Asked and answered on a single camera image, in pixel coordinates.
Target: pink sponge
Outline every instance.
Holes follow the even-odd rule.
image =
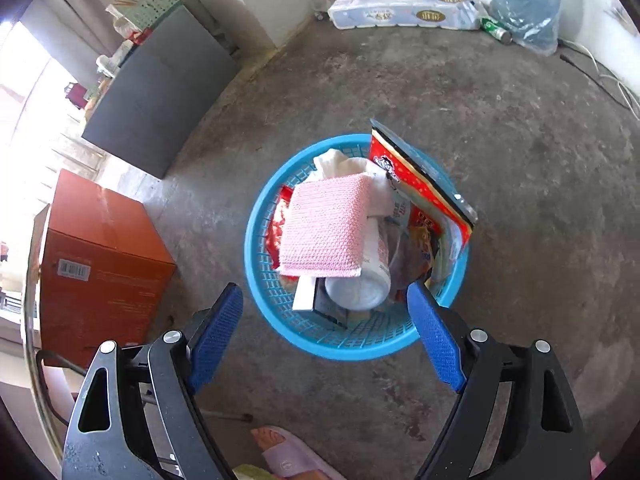
[[[282,229],[287,276],[359,276],[372,177],[354,174],[303,182],[293,190]]]

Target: basket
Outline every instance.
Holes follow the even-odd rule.
[[[140,0],[136,6],[121,10],[122,15],[139,30],[145,30],[147,27],[154,28],[179,4],[180,0]]]
[[[383,357],[411,345],[418,333],[409,318],[405,305],[386,312],[372,311],[371,318],[352,330],[336,327],[328,330],[294,312],[293,295],[280,285],[278,273],[264,242],[273,210],[283,185],[294,187],[316,168],[315,156],[330,148],[347,156],[369,155],[371,135],[350,134],[317,142],[290,158],[268,181],[260,192],[249,216],[244,238],[244,270],[255,303],[270,325],[292,345],[319,357],[338,361],[362,361]],[[453,183],[440,171],[440,177],[451,189]],[[441,306],[449,307],[460,290],[465,275],[468,245],[454,264],[435,298]]]

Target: green can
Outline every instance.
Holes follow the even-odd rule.
[[[505,45],[511,43],[511,33],[498,20],[494,20],[491,16],[482,16],[480,23],[482,30],[491,34],[500,43]]]

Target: orange cardboard box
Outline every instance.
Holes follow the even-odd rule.
[[[42,348],[88,367],[107,339],[143,343],[175,269],[144,206],[63,170],[45,236]]]

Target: metal screw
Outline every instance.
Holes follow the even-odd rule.
[[[166,334],[162,336],[162,341],[165,343],[177,343],[180,341],[182,334],[179,330],[169,330]]]
[[[542,339],[538,339],[536,341],[536,348],[538,349],[539,352],[546,354],[551,350],[551,345]]]
[[[100,352],[103,354],[108,354],[109,352],[113,352],[116,349],[115,341],[105,341],[100,345]]]
[[[475,328],[471,331],[471,339],[479,343],[484,343],[487,339],[489,339],[489,336],[486,334],[484,330]]]

